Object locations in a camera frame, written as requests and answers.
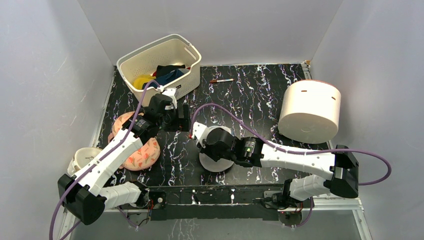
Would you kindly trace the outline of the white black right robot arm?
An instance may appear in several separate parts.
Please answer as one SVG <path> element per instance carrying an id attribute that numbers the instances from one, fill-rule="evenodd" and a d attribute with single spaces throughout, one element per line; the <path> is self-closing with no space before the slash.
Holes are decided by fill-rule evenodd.
<path id="1" fill-rule="evenodd" d="M 193 138 L 201 164 L 210 172 L 221 172 L 237 164 L 245 168 L 284 168 L 309 173 L 307 177 L 284 182 L 278 199 L 288 207 L 323 194 L 348 199 L 359 195 L 359 162 L 346 146 L 326 153 L 295 149 L 264 142 L 258 137 L 238 138 L 227 127 L 207 127 L 200 123 L 194 125 Z"/>

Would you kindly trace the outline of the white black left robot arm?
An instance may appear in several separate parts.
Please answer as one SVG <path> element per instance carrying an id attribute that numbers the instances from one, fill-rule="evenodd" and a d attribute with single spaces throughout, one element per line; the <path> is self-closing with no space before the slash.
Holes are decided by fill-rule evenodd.
<path id="1" fill-rule="evenodd" d="M 188 103 L 178 104 L 170 96 L 158 93 L 143 114 L 133 113 L 110 143 L 74 175 L 64 174 L 57 182 L 61 205 L 84 225 L 94 223 L 105 210 L 131 204 L 145 208 L 150 202 L 148 187 L 125 182 L 106 187 L 115 171 L 148 141 L 164 132 L 188 132 L 191 126 Z"/>

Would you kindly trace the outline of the black robot base mount plate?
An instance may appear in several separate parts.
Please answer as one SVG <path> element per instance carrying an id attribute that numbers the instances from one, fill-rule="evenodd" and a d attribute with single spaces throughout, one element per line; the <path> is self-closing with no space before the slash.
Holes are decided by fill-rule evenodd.
<path id="1" fill-rule="evenodd" d="M 151 219 L 262 219 L 277 221 L 282 212 L 306 211 L 313 206 L 307 199 L 302 204 L 272 208 L 265 202 L 273 194 L 281 194 L 280 184 L 151 186 L 142 193 L 142 206 L 123 209 L 140 213 L 152 207 Z"/>

